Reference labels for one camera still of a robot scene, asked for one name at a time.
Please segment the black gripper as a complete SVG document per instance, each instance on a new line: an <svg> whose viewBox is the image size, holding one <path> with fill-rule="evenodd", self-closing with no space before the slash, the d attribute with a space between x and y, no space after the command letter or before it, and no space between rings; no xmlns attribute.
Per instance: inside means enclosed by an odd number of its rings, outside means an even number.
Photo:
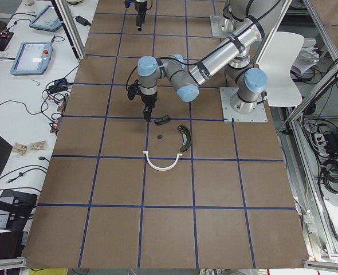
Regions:
<svg viewBox="0 0 338 275"><path fill-rule="evenodd" d="M146 13L147 9L147 0L135 0L135 10L138 13Z"/></svg>
<svg viewBox="0 0 338 275"><path fill-rule="evenodd" d="M152 95L145 95L141 93L141 99L145 104L145 108L143 109L143 118L146 122L150 122L152 109L155 108L155 103L158 99L158 93L156 92Z"/></svg>

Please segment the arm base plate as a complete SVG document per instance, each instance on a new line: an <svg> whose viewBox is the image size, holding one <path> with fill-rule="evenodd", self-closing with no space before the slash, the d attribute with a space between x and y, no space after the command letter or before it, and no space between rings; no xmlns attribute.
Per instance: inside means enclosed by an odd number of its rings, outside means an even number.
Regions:
<svg viewBox="0 0 338 275"><path fill-rule="evenodd" d="M238 88L220 87L223 121L238 123L267 123L265 107L261 94L252 103L246 103L238 97Z"/></svg>
<svg viewBox="0 0 338 275"><path fill-rule="evenodd" d="M211 33L214 38L225 38L235 30L235 19L220 15L210 16Z"/></svg>

